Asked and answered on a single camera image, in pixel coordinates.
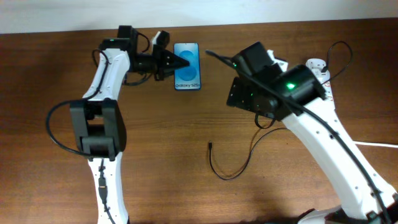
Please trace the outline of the white power strip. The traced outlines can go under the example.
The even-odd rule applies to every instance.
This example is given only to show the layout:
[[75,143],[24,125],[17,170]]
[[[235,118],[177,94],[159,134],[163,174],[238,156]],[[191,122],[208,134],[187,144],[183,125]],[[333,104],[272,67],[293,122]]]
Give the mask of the white power strip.
[[[320,69],[323,72],[323,69],[326,67],[326,62],[322,59],[319,58],[310,58],[306,61],[305,64],[311,71],[314,68]],[[334,101],[334,97],[333,97],[333,93],[331,90],[331,85],[330,85],[330,81],[329,79],[322,83],[322,86],[324,87],[325,91],[326,91],[326,96],[328,98],[328,102],[329,104],[332,105],[332,107],[335,108],[335,101]]]

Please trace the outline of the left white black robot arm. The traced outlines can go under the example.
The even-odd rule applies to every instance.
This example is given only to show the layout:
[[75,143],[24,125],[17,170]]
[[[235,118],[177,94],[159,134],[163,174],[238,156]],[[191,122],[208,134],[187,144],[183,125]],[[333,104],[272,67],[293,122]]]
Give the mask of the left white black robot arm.
[[123,199],[121,161],[127,131],[118,105],[121,87],[129,72],[151,73],[163,80],[189,62],[167,50],[170,34],[156,33],[149,42],[151,53],[137,50],[138,31],[119,26],[115,38],[99,44],[95,77],[83,98],[70,103],[78,151],[87,159],[95,182],[98,223],[129,223]]

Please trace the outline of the blue Galaxy smartphone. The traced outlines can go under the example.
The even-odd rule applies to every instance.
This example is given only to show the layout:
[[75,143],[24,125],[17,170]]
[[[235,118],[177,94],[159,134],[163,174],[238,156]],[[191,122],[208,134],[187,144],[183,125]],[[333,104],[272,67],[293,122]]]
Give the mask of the blue Galaxy smartphone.
[[199,45],[192,43],[175,43],[174,54],[189,62],[189,66],[175,71],[174,87],[177,91],[195,91],[201,89],[201,71]]

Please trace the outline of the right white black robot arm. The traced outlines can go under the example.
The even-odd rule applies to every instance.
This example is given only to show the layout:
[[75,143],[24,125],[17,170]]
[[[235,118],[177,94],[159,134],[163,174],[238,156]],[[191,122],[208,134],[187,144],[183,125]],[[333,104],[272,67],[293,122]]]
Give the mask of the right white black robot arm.
[[280,121],[308,149],[340,204],[311,209],[299,223],[396,223],[397,191],[370,165],[340,122],[319,80],[327,65],[310,59],[288,68],[256,42],[226,64],[238,73],[227,104]]

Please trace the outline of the white charger plug adapter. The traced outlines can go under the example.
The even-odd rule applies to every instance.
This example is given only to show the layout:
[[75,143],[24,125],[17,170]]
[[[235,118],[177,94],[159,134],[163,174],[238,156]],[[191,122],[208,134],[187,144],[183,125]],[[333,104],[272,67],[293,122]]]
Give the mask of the white charger plug adapter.
[[324,83],[330,78],[329,71],[322,72],[320,69],[314,68],[312,69],[312,73],[315,75],[320,83]]

